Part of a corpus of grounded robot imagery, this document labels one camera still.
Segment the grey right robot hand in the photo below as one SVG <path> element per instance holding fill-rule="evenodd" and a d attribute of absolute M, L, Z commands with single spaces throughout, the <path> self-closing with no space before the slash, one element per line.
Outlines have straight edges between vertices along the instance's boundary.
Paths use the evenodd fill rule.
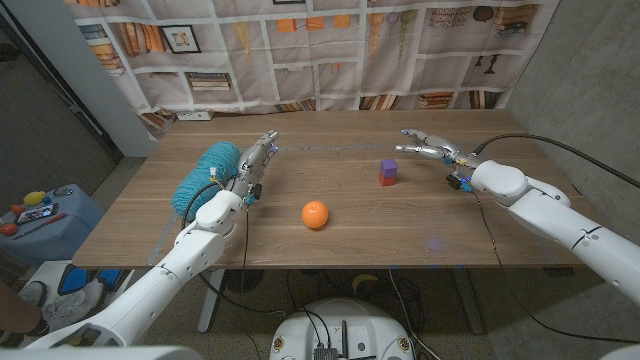
<path fill-rule="evenodd" d="M 455 167 L 476 169 L 484 159 L 464 152 L 452 142 L 417 129 L 402 129 L 401 133 L 412 140 L 411 144 L 395 145 L 400 153 L 416 154 L 431 160 L 440 160 Z"/>

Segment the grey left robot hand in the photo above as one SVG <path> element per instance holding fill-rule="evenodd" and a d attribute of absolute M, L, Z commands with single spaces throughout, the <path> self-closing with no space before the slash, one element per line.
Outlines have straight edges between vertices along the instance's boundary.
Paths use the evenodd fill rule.
<path fill-rule="evenodd" d="M 244 198 L 255 185 L 259 184 L 271 158 L 278 151 L 275 144 L 278 137 L 278 132 L 270 130 L 241 155 L 237 164 L 237 176 L 227 184 L 227 191 Z"/>

